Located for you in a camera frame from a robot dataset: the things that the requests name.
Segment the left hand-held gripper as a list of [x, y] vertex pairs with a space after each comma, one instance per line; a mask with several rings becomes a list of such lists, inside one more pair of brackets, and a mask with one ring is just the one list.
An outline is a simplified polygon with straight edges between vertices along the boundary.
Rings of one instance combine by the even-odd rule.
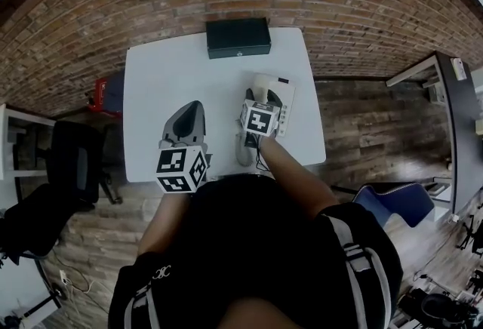
[[[200, 101], [178, 109], [165, 123], [159, 142], [155, 180], [164, 193], [194, 193], [206, 180], [209, 168], [204, 143], [205, 110]], [[170, 134], [191, 135], [178, 137]]]

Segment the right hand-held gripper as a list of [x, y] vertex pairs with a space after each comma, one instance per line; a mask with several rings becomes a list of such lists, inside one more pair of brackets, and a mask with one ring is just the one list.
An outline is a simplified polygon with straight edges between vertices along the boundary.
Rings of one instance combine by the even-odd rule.
[[239, 118], [245, 147], [255, 149], [258, 137], [270, 137], [277, 130], [280, 107], [282, 101], [272, 90], [267, 91], [266, 103], [256, 101], [251, 88], [245, 91], [245, 101]]

